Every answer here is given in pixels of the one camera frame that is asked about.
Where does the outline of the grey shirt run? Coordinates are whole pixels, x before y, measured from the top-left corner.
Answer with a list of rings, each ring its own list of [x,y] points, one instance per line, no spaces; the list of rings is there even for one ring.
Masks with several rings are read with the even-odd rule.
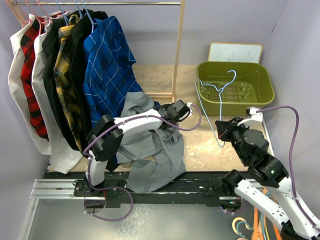
[[[157,128],[124,136],[116,153],[119,164],[131,162],[127,188],[153,192],[186,171],[184,140],[177,128]]]

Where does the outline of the light blue hanger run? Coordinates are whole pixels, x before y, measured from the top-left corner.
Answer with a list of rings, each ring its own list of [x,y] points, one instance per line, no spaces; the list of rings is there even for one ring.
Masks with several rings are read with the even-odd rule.
[[[216,85],[214,84],[209,84],[209,83],[204,83],[202,80],[200,80],[199,78],[195,80],[195,89],[196,89],[196,94],[197,94],[197,97],[198,97],[198,100],[199,100],[199,103],[200,103],[200,107],[204,113],[204,116],[209,124],[209,127],[213,133],[213,136],[214,136],[214,139],[218,145],[219,148],[223,148],[225,146],[225,142],[223,142],[222,144],[220,144],[219,140],[218,140],[218,137],[216,135],[216,132],[215,132],[215,129],[208,117],[208,114],[205,110],[205,107],[203,106],[203,103],[202,103],[202,99],[201,99],[201,96],[200,96],[200,90],[198,88],[198,85],[199,86],[208,86],[208,87],[213,87],[217,92],[218,92],[218,98],[219,98],[219,120],[221,121],[222,120],[222,110],[223,110],[223,99],[222,99],[222,93],[225,91],[225,89],[230,85],[232,84],[235,80],[236,80],[236,77],[237,77],[237,72],[232,69],[232,70],[229,70],[227,71],[227,73],[233,73],[233,78],[230,82],[227,82],[224,86],[222,86],[221,88],[218,88]]]

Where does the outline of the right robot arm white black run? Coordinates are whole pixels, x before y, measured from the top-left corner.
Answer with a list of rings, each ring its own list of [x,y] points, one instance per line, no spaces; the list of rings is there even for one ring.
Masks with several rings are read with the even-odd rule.
[[[222,179],[222,190],[228,196],[238,195],[263,213],[280,231],[284,240],[315,240],[320,236],[319,223],[304,204],[297,204],[292,179],[280,160],[268,152],[264,134],[241,123],[240,117],[215,122],[218,137],[230,142],[247,173],[273,195],[276,200],[257,190],[237,170]]]

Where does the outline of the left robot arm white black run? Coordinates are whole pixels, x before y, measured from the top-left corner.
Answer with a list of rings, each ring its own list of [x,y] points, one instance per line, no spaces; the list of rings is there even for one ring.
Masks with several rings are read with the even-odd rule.
[[[88,146],[83,151],[89,159],[85,190],[91,196],[101,194],[107,163],[115,157],[124,137],[144,131],[177,128],[178,123],[191,113],[191,103],[178,100],[171,104],[157,105],[134,116],[113,118],[104,115],[88,134]]]

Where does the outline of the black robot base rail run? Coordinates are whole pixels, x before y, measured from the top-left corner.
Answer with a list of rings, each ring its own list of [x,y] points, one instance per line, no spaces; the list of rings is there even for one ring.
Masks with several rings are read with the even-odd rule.
[[[182,204],[226,207],[229,211],[239,209],[243,203],[234,193],[224,193],[222,178],[225,171],[189,171],[183,173],[166,186],[151,193],[124,191],[128,172],[106,172],[106,192],[95,192],[85,183],[84,172],[63,175],[47,172],[42,179],[35,180],[31,199],[39,200],[86,200],[99,207],[119,208],[122,204]]]

